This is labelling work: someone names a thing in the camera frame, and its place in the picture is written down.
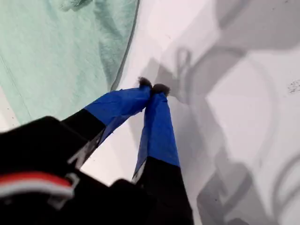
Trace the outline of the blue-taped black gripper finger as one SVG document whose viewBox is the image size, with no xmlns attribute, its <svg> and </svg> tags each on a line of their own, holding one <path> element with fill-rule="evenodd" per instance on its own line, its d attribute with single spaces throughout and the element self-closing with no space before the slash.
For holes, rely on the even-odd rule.
<svg viewBox="0 0 300 225">
<path fill-rule="evenodd" d="M 151 82 L 140 77 L 139 87 L 108 92 L 62 122 L 87 140 L 67 161 L 80 168 L 89 156 L 129 117 L 142 112 L 148 104 Z"/>
<path fill-rule="evenodd" d="M 144 113 L 134 181 L 152 199 L 148 225 L 192 225 L 193 213 L 184 186 L 167 96 L 156 84 Z"/>
</svg>

